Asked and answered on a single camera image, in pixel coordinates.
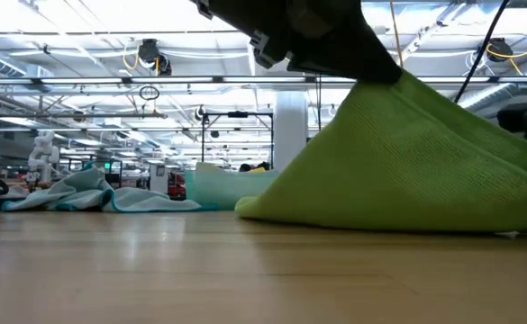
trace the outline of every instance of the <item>fluorescent light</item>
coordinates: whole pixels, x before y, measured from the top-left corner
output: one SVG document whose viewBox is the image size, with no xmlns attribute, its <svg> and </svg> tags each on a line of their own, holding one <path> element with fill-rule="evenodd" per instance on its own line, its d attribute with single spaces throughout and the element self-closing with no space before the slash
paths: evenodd
<svg viewBox="0 0 527 324">
<path fill-rule="evenodd" d="M 302 76 L 269 76 L 269 77 L 251 77 L 251 76 L 230 76 L 224 77 L 223 80 L 229 83 L 295 83 L 304 82 Z"/>
<path fill-rule="evenodd" d="M 171 128 L 156 128 L 156 129 L 153 129 L 153 128 L 141 129 L 141 128 L 139 128 L 138 130 L 142 130 L 142 131 L 182 131 L 183 129 L 182 128 L 171 127 Z"/>
<path fill-rule="evenodd" d="M 208 142 L 205 145 L 271 145 L 271 141 L 257 141 L 257 142 Z"/>
<path fill-rule="evenodd" d="M 321 82 L 325 83 L 355 83 L 356 81 L 353 79 L 349 79 L 346 77 L 334 77 L 334 76 L 327 76 L 321 78 Z"/>
<path fill-rule="evenodd" d="M 131 72 L 127 71 L 127 70 L 124 69 L 124 68 L 120 69 L 120 70 L 119 70 L 119 73 L 124 73 L 124 74 L 126 74 L 127 76 L 129 76 L 129 77 L 132 77 L 132 76 L 133 76 L 133 74 L 131 74 Z"/>
<path fill-rule="evenodd" d="M 81 129 L 38 129 L 37 131 L 81 131 Z"/>
<path fill-rule="evenodd" d="M 86 157 L 81 157 L 81 156 L 65 156 L 65 158 L 77 158 L 77 159 L 84 159 Z"/>
<path fill-rule="evenodd" d="M 31 85 L 32 81 L 30 79 L 23 78 L 0 78 L 0 85 Z"/>
<path fill-rule="evenodd" d="M 91 77 L 91 78 L 43 78 L 42 83 L 46 85 L 95 85 L 95 84 L 119 84 L 122 82 L 119 77 Z"/>
<path fill-rule="evenodd" d="M 213 79 L 211 77 L 181 77 L 181 76 L 169 76 L 169 77 L 134 77 L 132 82 L 139 83 L 211 83 Z"/>
<path fill-rule="evenodd" d="M 527 76 L 502 76 L 500 82 L 527 82 Z"/>
<path fill-rule="evenodd" d="M 125 128 L 114 128 L 114 129 L 87 129 L 88 131 L 130 131 L 131 129 L 125 129 Z"/>
<path fill-rule="evenodd" d="M 149 163 L 165 163 L 165 160 L 160 160 L 160 159 L 145 159 L 145 161 Z"/>
<path fill-rule="evenodd" d="M 418 78 L 425 83 L 463 83 L 466 80 L 464 76 L 420 76 Z M 469 80 L 470 83 L 487 81 L 489 81 L 487 76 L 474 76 Z"/>
<path fill-rule="evenodd" d="M 253 126 L 240 126 L 237 125 L 237 127 L 210 127 L 206 129 L 207 131 L 235 131 L 236 129 L 240 129 L 241 131 L 269 131 L 267 127 L 260 126 L 260 127 L 253 127 Z M 189 128 L 190 131 L 201 131 L 201 127 L 192 127 Z"/>
<path fill-rule="evenodd" d="M 17 129 L 17 128 L 4 128 L 0 129 L 0 131 L 31 131 L 30 129 Z"/>
<path fill-rule="evenodd" d="M 73 139 L 75 142 L 77 143 L 81 143 L 81 144 L 85 144 L 85 145 L 102 145 L 103 143 L 101 143 L 100 141 L 98 140 L 94 140 L 94 139 Z"/>
<path fill-rule="evenodd" d="M 34 126 L 35 125 L 33 121 L 29 121 L 26 118 L 18 118 L 18 117 L 1 117 L 0 121 L 10 122 L 10 123 L 14 123 L 17 125 L 22 125 L 22 126 Z"/>
<path fill-rule="evenodd" d="M 147 140 L 147 137 L 138 131 L 130 131 L 129 136 L 134 140 L 138 140 L 139 142 L 144 142 Z"/>
<path fill-rule="evenodd" d="M 63 154 L 76 154 L 76 155 L 94 155 L 94 151 L 61 151 Z"/>
</svg>

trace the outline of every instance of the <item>wooden surface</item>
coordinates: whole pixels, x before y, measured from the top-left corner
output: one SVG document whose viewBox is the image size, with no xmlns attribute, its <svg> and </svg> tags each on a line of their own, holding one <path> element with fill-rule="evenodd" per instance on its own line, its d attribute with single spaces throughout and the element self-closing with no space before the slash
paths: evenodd
<svg viewBox="0 0 527 324">
<path fill-rule="evenodd" d="M 0 323 L 527 323 L 527 238 L 2 213 Z"/>
</svg>

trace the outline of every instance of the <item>white robot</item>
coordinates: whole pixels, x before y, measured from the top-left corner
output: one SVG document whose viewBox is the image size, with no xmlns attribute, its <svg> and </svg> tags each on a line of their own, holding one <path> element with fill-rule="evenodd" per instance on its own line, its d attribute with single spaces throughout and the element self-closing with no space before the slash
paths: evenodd
<svg viewBox="0 0 527 324">
<path fill-rule="evenodd" d="M 35 147 L 28 161 L 29 172 L 25 176 L 30 192 L 39 182 L 49 183 L 51 171 L 57 172 L 51 166 L 59 162 L 59 148 L 52 145 L 54 138 L 55 133 L 51 130 L 41 130 L 35 138 Z"/>
</svg>

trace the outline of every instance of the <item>yellow cable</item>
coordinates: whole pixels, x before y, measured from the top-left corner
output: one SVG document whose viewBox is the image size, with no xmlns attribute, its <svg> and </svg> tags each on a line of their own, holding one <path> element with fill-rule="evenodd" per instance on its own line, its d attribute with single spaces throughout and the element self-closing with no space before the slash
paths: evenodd
<svg viewBox="0 0 527 324">
<path fill-rule="evenodd" d="M 509 58 L 509 61 L 512 62 L 512 65 L 513 67 L 515 68 L 515 70 L 517 71 L 517 73 L 519 73 L 520 76 L 523 75 L 522 71 L 517 67 L 517 64 L 515 64 L 515 61 L 513 60 L 513 58 Z"/>
<path fill-rule="evenodd" d="M 496 53 L 492 50 L 490 50 L 489 48 L 491 47 L 491 44 L 487 45 L 487 53 L 491 54 L 491 55 L 495 55 L 499 58 L 503 58 L 503 59 L 517 59 L 517 58 L 520 58 L 520 57 L 524 57 L 527 55 L 527 51 L 525 53 L 522 53 L 522 54 L 517 54 L 517 55 L 504 55 L 504 54 L 499 54 L 499 53 Z"/>
<path fill-rule="evenodd" d="M 123 64 L 128 69 L 135 69 L 139 65 L 139 46 L 137 46 L 137 54 L 135 55 L 135 65 L 130 66 L 129 63 L 127 63 L 127 44 L 125 44 L 125 48 L 123 49 Z"/>
<path fill-rule="evenodd" d="M 397 31 L 397 22 L 395 22 L 395 11 L 393 10 L 393 0 L 389 0 L 389 6 L 391 7 L 391 18 L 393 19 L 393 28 L 395 30 L 395 42 L 397 44 L 397 56 L 399 56 L 399 66 L 404 66 L 404 58 L 401 53 L 401 45 L 399 44 L 399 32 Z"/>
</svg>

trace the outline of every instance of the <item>red object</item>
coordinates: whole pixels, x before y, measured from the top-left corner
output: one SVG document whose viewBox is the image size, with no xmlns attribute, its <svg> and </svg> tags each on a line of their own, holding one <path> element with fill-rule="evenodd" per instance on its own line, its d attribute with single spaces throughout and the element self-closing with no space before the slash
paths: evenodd
<svg viewBox="0 0 527 324">
<path fill-rule="evenodd" d="M 169 197 L 185 197 L 185 177 L 181 174 L 169 173 L 169 186 L 168 186 Z"/>
</svg>

